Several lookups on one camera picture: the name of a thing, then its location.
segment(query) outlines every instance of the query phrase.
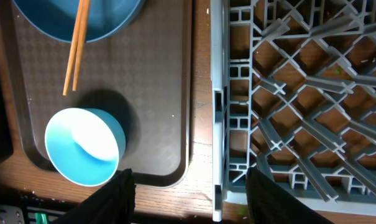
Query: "gray dish rack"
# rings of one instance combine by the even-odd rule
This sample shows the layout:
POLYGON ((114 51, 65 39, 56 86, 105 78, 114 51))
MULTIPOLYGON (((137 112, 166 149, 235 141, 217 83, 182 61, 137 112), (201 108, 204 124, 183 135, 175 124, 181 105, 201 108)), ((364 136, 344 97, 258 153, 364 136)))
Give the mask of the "gray dish rack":
POLYGON ((211 0, 214 221, 222 220, 223 202, 247 204, 249 167, 314 210, 376 216, 376 169, 363 163, 376 158, 376 56, 360 60, 353 54, 363 41, 376 47, 376 0, 211 0), (300 29, 293 30, 291 22, 300 29), (241 27, 247 36, 236 37, 232 29, 241 27), (231 39, 247 39, 246 49, 232 55, 231 39), (293 50, 278 44, 298 39, 293 50), (340 43, 330 44, 330 39, 340 43), (299 59, 309 44, 328 56, 318 60, 316 70, 305 66, 305 56, 299 59), (279 58, 268 70, 258 63, 263 45, 279 58), (302 82, 290 88, 293 76, 283 75, 286 68, 302 82), (238 82, 243 84, 236 91, 238 82), (265 95, 274 101, 268 110, 260 106, 268 103, 265 95), (311 96, 310 110, 300 106, 303 95, 311 96), (363 96, 371 100, 349 107, 363 96), (297 122, 282 130, 277 114, 282 114, 279 121, 297 122), (346 122, 330 128, 324 121, 330 118, 346 122), (315 143, 300 145, 302 133, 315 143), (347 136, 366 144, 359 147, 347 136), (281 152, 292 156, 289 164, 277 162, 281 152), (325 155, 335 163, 317 162, 325 155))

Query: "brown tray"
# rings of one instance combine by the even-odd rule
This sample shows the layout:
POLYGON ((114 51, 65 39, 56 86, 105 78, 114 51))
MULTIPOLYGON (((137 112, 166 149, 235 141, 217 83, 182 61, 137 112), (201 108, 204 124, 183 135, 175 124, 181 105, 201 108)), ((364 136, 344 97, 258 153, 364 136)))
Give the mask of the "brown tray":
POLYGON ((0 28, 22 148, 43 170, 56 171, 44 146, 58 111, 99 108, 126 133, 118 169, 135 182, 171 187, 188 170, 191 8, 189 0, 147 1, 124 30, 85 45, 78 88, 62 96, 70 44, 37 30, 10 1, 0 1, 0 28))

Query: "tray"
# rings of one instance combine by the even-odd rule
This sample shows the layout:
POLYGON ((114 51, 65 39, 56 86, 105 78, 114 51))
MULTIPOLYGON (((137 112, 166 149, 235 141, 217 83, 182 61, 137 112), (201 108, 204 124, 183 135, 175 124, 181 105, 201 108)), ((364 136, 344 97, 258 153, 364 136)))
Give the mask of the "tray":
POLYGON ((116 34, 85 45, 80 80, 62 96, 70 45, 49 38, 0 1, 0 28, 22 148, 33 164, 55 171, 44 146, 49 119, 70 107, 111 113, 126 133, 118 169, 135 182, 171 187, 188 169, 191 1, 147 1, 116 34))
POLYGON ((376 1, 211 0, 213 220, 255 167, 313 210, 376 215, 376 1))

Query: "wooden surface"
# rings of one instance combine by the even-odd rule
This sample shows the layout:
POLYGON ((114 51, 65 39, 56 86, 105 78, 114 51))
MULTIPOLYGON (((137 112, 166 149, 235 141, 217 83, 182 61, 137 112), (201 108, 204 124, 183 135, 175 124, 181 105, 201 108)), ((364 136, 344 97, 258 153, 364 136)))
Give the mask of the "wooden surface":
MULTIPOLYGON (((211 80, 210 80, 210 15, 209 0, 195 0, 193 10, 193 65, 192 65, 192 147, 193 158, 185 179, 169 189, 137 186, 136 208, 138 212, 168 217, 208 217, 212 214, 212 149, 211 149, 211 80)), ((80 187, 64 179, 60 174, 45 172, 33 166, 25 157, 19 142, 14 104, 7 68, 0 47, 0 78, 7 116, 14 143, 14 155, 0 165, 0 186, 21 191, 34 191, 38 197, 55 198, 69 202, 81 202, 97 188, 80 187)), ((224 220, 247 222, 240 215, 242 205, 224 204, 224 220)), ((376 223, 376 217, 321 212, 335 223, 376 223)))

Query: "chopstick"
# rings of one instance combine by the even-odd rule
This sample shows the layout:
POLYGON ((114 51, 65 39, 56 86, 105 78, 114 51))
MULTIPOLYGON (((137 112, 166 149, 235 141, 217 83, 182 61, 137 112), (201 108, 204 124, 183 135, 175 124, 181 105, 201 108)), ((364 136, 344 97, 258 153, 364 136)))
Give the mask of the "chopstick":
POLYGON ((80 33, 78 36, 75 76, 73 77, 73 91, 76 91, 76 87, 77 87, 78 74, 80 72, 80 66, 81 66, 81 59, 83 58, 83 47, 84 47, 84 42, 86 41, 89 5, 91 4, 91 0, 84 0, 84 1, 85 3, 83 6, 83 15, 81 15, 82 20, 81 20, 81 25, 80 25, 80 33))
POLYGON ((90 3, 91 3, 90 0, 80 0, 78 4, 75 28, 73 29, 73 37, 71 38, 71 46, 70 46, 68 67, 66 69, 65 84, 63 86, 63 96, 66 96, 68 93, 68 87, 69 87, 70 78, 71 78, 71 71, 73 69, 73 63, 75 62, 76 51, 77 51, 75 77, 73 79, 73 90, 74 91, 76 90, 77 81, 78 81, 78 72, 80 72, 81 56, 83 53, 83 45, 84 45, 86 31, 87 31, 87 22, 88 22, 90 3))

